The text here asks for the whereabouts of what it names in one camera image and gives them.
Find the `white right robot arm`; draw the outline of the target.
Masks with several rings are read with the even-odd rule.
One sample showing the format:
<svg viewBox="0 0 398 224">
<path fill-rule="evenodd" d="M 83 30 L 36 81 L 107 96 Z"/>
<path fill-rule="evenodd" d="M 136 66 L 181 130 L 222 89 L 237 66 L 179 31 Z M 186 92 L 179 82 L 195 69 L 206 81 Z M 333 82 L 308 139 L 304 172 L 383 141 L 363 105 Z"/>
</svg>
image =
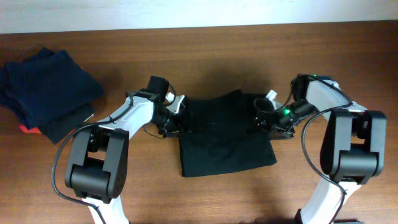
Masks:
<svg viewBox="0 0 398 224">
<path fill-rule="evenodd" d="M 310 200 L 297 210 L 293 222 L 337 223 L 346 201 L 384 168 L 386 115 L 357 104 L 337 81 L 326 76 L 297 75 L 290 83 L 293 102 L 280 104 L 276 95 L 271 90 L 254 99 L 254 130 L 267 132 L 271 139 L 290 139 L 294 126 L 305 121 L 303 155 L 320 176 Z M 321 168 L 317 169 L 308 155 L 305 137 L 311 122 L 321 116 L 328 124 L 320 149 Z"/>
</svg>

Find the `black shorts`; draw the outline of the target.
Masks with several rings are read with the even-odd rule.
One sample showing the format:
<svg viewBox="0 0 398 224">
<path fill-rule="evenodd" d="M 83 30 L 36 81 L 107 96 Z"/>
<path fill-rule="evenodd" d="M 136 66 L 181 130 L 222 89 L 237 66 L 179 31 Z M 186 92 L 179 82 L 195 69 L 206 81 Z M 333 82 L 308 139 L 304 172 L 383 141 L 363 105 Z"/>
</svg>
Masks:
<svg viewBox="0 0 398 224">
<path fill-rule="evenodd" d="M 257 95 L 234 90 L 210 100 L 189 100 L 178 137 L 183 177 L 240 172 L 277 162 L 266 132 L 253 131 Z"/>
</svg>

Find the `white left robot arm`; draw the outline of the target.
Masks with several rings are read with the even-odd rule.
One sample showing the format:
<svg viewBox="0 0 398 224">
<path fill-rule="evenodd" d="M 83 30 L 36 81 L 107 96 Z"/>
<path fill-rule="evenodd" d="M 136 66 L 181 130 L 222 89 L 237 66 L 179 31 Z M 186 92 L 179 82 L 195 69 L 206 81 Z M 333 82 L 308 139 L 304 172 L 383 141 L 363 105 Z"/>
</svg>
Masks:
<svg viewBox="0 0 398 224">
<path fill-rule="evenodd" d="M 134 91 L 110 116 L 74 133 L 65 185 L 90 209 L 95 223 L 128 223 L 121 192 L 129 140 L 147 123 L 157 125 L 165 138 L 177 133 L 172 120 L 182 113 L 185 100 L 171 92 Z"/>
</svg>

